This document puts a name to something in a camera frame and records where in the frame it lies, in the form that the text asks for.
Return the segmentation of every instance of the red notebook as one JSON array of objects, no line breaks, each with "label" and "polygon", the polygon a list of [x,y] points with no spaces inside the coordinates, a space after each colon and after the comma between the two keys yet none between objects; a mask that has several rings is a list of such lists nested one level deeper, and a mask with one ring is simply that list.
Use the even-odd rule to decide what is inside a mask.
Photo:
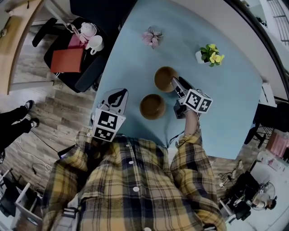
[{"label": "red notebook", "polygon": [[50,71],[81,72],[83,48],[54,51]]}]

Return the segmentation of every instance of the foot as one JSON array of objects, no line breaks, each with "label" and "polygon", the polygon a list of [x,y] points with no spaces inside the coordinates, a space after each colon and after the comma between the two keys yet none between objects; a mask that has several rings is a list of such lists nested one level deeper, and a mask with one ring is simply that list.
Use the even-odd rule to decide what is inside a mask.
[{"label": "foot", "polygon": [[25,107],[27,108],[27,110],[30,110],[32,108],[33,104],[34,104],[33,100],[28,100],[25,104]]},{"label": "foot", "polygon": [[36,128],[36,127],[39,126],[39,119],[37,119],[37,118],[31,119],[30,122],[31,122],[31,127],[32,128]]}]

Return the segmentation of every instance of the black curved edge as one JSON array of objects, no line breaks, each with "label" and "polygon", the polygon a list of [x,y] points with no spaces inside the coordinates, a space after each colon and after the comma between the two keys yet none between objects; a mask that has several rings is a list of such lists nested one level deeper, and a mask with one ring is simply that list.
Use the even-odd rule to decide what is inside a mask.
[{"label": "black curved edge", "polygon": [[287,98],[289,99],[289,81],[286,76],[285,68],[282,64],[282,61],[278,55],[277,50],[275,49],[271,39],[267,35],[266,31],[260,25],[258,20],[254,15],[247,9],[246,6],[240,0],[224,0],[229,6],[231,6],[255,31],[256,35],[260,38],[266,49],[268,50],[272,60],[274,61],[277,70],[281,76]]}]

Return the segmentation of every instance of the white flower pot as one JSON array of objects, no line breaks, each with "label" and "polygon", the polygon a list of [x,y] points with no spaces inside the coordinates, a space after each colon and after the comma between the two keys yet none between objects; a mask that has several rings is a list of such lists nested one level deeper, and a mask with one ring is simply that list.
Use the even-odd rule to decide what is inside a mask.
[{"label": "white flower pot", "polygon": [[205,64],[205,62],[202,60],[202,53],[200,51],[198,51],[196,53],[196,59],[197,59],[198,63]]}]

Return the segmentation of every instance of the bowl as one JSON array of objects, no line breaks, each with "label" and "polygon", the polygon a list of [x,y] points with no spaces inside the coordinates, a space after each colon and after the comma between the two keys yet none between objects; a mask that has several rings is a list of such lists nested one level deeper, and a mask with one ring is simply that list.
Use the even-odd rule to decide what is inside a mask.
[{"label": "bowl", "polygon": [[178,79],[178,73],[171,67],[161,67],[154,75],[154,83],[162,92],[172,92],[172,78]]},{"label": "bowl", "polygon": [[162,97],[157,94],[145,96],[140,102],[140,113],[148,120],[156,120],[164,115],[166,103]]}]

